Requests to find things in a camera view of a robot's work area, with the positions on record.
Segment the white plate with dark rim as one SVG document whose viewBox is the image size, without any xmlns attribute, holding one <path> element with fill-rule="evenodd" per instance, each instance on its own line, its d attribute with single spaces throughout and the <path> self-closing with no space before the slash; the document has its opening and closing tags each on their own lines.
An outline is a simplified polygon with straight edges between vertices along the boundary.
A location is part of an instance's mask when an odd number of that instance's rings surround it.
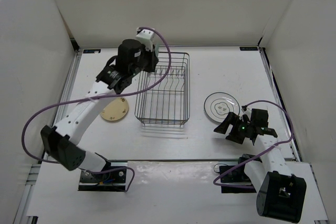
<svg viewBox="0 0 336 224">
<path fill-rule="evenodd" d="M 237 99 L 225 92 L 210 94 L 204 101 L 204 111 L 207 117 L 217 123 L 222 123 L 229 112 L 240 114 L 240 105 Z"/>
</svg>

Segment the beige plate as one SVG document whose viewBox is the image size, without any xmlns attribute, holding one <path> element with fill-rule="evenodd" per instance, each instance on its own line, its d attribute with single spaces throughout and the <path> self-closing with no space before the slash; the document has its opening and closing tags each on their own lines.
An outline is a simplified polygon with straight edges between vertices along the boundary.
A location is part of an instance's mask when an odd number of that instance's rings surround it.
<svg viewBox="0 0 336 224">
<path fill-rule="evenodd" d="M 126 98 L 117 98 L 110 102 L 100 113 L 100 116 L 108 122 L 116 122 L 123 119 L 129 111 Z"/>
</svg>

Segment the teal patterned plate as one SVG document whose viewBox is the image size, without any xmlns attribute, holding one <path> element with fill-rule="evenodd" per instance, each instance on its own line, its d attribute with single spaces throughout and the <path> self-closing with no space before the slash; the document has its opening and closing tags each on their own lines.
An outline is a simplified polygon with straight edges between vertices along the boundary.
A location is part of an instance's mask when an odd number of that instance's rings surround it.
<svg viewBox="0 0 336 224">
<path fill-rule="evenodd" d="M 158 57 L 159 56 L 159 45 L 155 45 L 155 55 L 156 55 L 156 57 Z"/>
</svg>

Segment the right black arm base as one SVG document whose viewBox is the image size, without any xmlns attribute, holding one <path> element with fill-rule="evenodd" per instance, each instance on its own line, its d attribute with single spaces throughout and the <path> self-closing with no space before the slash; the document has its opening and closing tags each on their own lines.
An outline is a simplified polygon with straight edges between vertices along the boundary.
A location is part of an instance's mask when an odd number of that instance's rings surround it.
<svg viewBox="0 0 336 224">
<path fill-rule="evenodd" d="M 224 162 L 217 163 L 213 166 L 213 171 L 215 174 L 220 175 L 227 170 L 234 167 L 235 164 L 230 165 Z M 220 183 L 222 184 L 238 184 L 243 185 L 251 188 L 236 188 L 236 187 L 221 187 L 222 194 L 239 194 L 239 193 L 255 193 L 256 190 L 253 188 L 251 180 L 249 177 L 244 173 L 245 166 L 242 166 L 228 175 L 221 178 Z"/>
</svg>

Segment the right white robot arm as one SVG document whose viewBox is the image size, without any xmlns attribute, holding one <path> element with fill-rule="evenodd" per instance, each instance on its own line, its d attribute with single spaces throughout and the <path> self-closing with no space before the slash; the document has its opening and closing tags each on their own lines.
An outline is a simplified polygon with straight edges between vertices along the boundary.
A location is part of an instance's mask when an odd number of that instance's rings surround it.
<svg viewBox="0 0 336 224">
<path fill-rule="evenodd" d="M 268 112 L 262 109 L 245 109 L 239 116 L 229 112 L 214 130 L 225 134 L 226 139 L 242 144 L 252 141 L 261 155 L 242 156 L 236 168 L 236 177 L 251 181 L 257 193 L 256 209 L 260 216 L 298 223 L 305 200 L 306 181 L 296 176 L 287 166 L 279 148 L 275 129 L 268 126 Z"/>
</svg>

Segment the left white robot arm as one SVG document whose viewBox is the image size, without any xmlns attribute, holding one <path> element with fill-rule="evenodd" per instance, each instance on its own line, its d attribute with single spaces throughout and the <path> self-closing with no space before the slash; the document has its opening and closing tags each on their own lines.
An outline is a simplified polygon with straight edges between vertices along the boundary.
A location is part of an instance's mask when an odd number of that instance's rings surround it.
<svg viewBox="0 0 336 224">
<path fill-rule="evenodd" d="M 42 128 L 41 138 L 48 155 L 69 171 L 81 168 L 91 171 L 98 182 L 108 180 L 110 162 L 97 153 L 81 149 L 78 144 L 91 123 L 132 83 L 133 77 L 141 71 L 153 72 L 158 61 L 153 39 L 124 40 L 117 55 L 96 76 L 87 92 L 88 100 L 79 102 L 53 127 Z"/>
</svg>

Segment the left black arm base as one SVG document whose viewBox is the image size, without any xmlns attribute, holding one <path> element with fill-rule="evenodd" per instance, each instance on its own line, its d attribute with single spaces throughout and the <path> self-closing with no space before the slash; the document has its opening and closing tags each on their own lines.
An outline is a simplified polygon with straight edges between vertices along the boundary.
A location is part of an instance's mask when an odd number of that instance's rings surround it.
<svg viewBox="0 0 336 224">
<path fill-rule="evenodd" d="M 121 166 L 112 166 L 115 169 L 109 173 L 91 174 L 81 171 L 79 176 L 78 191 L 122 192 L 126 189 L 127 169 Z"/>
</svg>

